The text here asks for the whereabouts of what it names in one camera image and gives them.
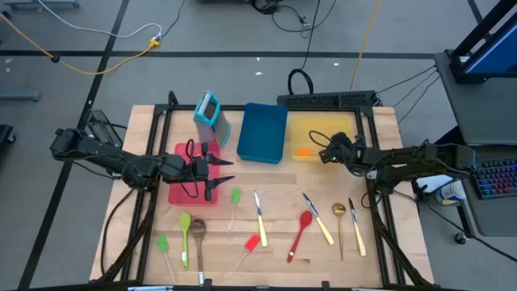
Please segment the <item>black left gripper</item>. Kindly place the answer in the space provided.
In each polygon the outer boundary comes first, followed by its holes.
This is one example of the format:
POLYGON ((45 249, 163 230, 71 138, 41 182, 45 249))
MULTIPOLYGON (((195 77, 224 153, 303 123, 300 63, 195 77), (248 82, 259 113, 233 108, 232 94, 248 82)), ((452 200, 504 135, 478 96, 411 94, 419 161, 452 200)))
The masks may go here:
POLYGON ((208 164, 212 165, 233 165, 230 161, 225 161, 223 159, 218 158, 214 154, 208 154, 208 143, 202 143, 201 146, 201 155, 195 156, 195 142, 188 141, 186 144, 186 154, 189 158, 189 174, 191 177, 191 181, 195 186, 195 195, 190 194, 189 191, 186 191, 186 194, 190 198, 196 198, 199 196, 200 192, 197 186, 197 182, 203 180, 205 182, 205 190, 204 190, 204 199, 206 201, 212 200, 212 190, 216 188, 218 185, 229 181, 234 178, 234 175, 225 176, 215 179, 208 180, 209 170, 208 164))

